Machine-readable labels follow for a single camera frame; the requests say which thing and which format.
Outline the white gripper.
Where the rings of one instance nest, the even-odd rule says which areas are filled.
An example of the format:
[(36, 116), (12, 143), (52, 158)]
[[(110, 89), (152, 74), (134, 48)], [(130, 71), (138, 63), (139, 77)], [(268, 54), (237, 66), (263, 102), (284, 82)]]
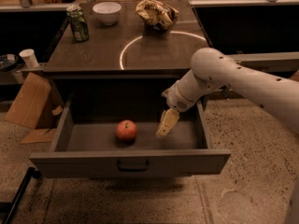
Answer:
[(160, 124), (156, 136), (165, 137), (174, 128), (179, 120), (179, 112), (186, 112), (195, 105), (195, 101), (187, 100), (178, 89), (178, 82), (166, 89), (161, 94), (166, 98), (166, 103), (170, 107), (162, 113)]

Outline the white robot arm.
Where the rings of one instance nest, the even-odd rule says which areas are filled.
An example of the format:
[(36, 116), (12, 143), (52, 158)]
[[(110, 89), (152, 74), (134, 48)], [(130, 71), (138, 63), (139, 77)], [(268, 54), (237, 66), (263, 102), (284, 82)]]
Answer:
[(167, 88), (169, 109), (185, 112), (226, 88), (237, 101), (213, 101), (211, 144), (232, 152), (220, 176), (196, 176), (197, 198), (184, 204), (192, 224), (299, 224), (299, 82), (244, 67), (199, 49), (190, 71)]

